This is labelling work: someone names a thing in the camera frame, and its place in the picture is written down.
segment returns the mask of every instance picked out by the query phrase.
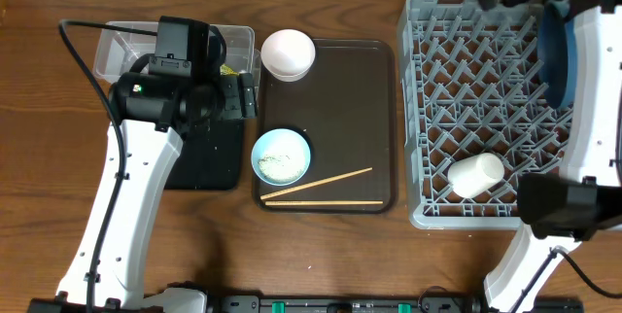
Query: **black base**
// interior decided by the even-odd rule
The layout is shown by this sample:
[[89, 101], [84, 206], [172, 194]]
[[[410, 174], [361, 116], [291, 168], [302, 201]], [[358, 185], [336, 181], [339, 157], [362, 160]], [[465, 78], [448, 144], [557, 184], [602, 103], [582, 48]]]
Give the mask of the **black base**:
[[[256, 296], [227, 296], [210, 299], [206, 311], [212, 313], [492, 313], [477, 299], [462, 296], [426, 296], [419, 309], [416, 298], [263, 298]], [[67, 303], [62, 299], [30, 301], [28, 313], [78, 313], [83, 305]], [[130, 313], [124, 309], [95, 308], [95, 312]], [[531, 313], [583, 313], [583, 304], [572, 299], [537, 299]]]
[[165, 189], [226, 191], [240, 178], [244, 122], [210, 122], [189, 136]]

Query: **green connector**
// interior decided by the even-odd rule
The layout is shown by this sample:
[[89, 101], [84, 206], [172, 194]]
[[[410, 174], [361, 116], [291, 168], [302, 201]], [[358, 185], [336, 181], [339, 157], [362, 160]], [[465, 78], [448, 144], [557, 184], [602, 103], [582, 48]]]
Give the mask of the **green connector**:
[[285, 302], [273, 302], [272, 313], [285, 313]]
[[400, 303], [397, 306], [397, 313], [410, 313], [410, 304]]

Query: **light blue bowl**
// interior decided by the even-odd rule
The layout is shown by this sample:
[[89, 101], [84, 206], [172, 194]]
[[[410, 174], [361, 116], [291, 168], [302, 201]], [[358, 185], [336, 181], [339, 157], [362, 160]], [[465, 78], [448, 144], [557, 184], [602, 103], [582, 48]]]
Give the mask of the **light blue bowl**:
[[[269, 148], [275, 145], [285, 145], [285, 146], [298, 145], [300, 148], [302, 148], [302, 151], [304, 154], [305, 161], [304, 161], [304, 168], [302, 169], [302, 173], [300, 173], [298, 177], [296, 177], [295, 179], [287, 183], [279, 183], [279, 182], [272, 181], [266, 176], [264, 176], [263, 173], [261, 173], [261, 171], [259, 170], [259, 160], [263, 157], [263, 154], [265, 153], [266, 150], [268, 150]], [[263, 133], [263, 135], [255, 143], [255, 146], [253, 147], [253, 151], [251, 152], [251, 164], [253, 165], [253, 170], [255, 171], [255, 174], [258, 175], [258, 177], [265, 183], [272, 185], [272, 186], [277, 186], [277, 187], [290, 185], [294, 183], [295, 181], [299, 180], [300, 177], [304, 176], [304, 174], [307, 172], [307, 169], [309, 169], [310, 163], [311, 163], [311, 150], [309, 149], [309, 144], [307, 143], [307, 141], [304, 138], [302, 138], [302, 136], [299, 135], [298, 133], [290, 129], [285, 129], [285, 128], [273, 129], [271, 131]]]

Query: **yellow object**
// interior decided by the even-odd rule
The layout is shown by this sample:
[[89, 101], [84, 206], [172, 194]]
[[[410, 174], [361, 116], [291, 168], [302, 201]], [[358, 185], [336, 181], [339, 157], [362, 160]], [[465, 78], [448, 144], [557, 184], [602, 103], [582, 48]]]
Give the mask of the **yellow object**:
[[226, 65], [222, 65], [221, 66], [221, 75], [239, 75], [239, 74], [236, 73], [235, 71], [233, 71], [233, 69], [231, 69], [230, 67], [228, 67]]

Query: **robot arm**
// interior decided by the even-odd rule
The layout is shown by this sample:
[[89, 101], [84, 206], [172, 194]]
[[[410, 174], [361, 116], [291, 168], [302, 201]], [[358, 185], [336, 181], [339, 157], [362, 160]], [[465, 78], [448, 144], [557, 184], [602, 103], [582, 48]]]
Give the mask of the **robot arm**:
[[[485, 9], [496, 3], [479, 1]], [[526, 1], [502, 0], [507, 6]], [[570, 141], [559, 180], [525, 176], [520, 181], [517, 199], [524, 223], [484, 282], [488, 305], [502, 312], [533, 309], [537, 292], [562, 260], [552, 250], [569, 253], [597, 229], [622, 223], [622, 203], [616, 201], [621, 186], [622, 7], [616, 2], [570, 0], [569, 17], [557, 25], [566, 33], [568, 54], [563, 55], [568, 56], [568, 69], [562, 70], [568, 78], [561, 86], [549, 84], [547, 100], [559, 106], [564, 95], [575, 93], [570, 98], [574, 99]], [[564, 51], [553, 47], [553, 52]]]
[[[169, 127], [156, 130], [152, 122], [125, 120], [121, 131], [127, 151], [126, 177], [108, 226], [97, 269], [95, 305], [103, 307], [109, 297], [121, 307], [138, 309], [144, 296], [144, 272], [149, 239], [164, 183], [179, 157], [183, 141]], [[99, 190], [93, 203], [85, 235], [57, 294], [67, 301], [86, 304], [86, 280], [92, 249], [110, 200], [119, 165], [119, 150], [113, 128], [108, 130], [108, 152]]]
[[[69, 24], [134, 32], [80, 21]], [[68, 39], [66, 43], [72, 51]], [[75, 52], [73, 55], [84, 65]], [[221, 76], [225, 56], [225, 40], [217, 28], [201, 21], [162, 17], [155, 53], [141, 57], [111, 86], [113, 122], [104, 172], [80, 248], [52, 305], [86, 307], [87, 311], [101, 310], [98, 307], [129, 311], [153, 305], [169, 313], [205, 309], [206, 295], [195, 290], [169, 289], [144, 299], [144, 271], [162, 191], [184, 139], [209, 120], [242, 120], [256, 114], [252, 75]], [[141, 73], [148, 63], [149, 73]], [[86, 66], [82, 67], [92, 78]], [[101, 90], [94, 79], [92, 82]], [[118, 176], [116, 122], [120, 122], [125, 148], [121, 152], [126, 157], [123, 176]], [[121, 188], [113, 195], [119, 178]], [[106, 229], [103, 242], [100, 228]], [[101, 245], [99, 253], [95, 244]], [[91, 268], [95, 263], [96, 271]]]

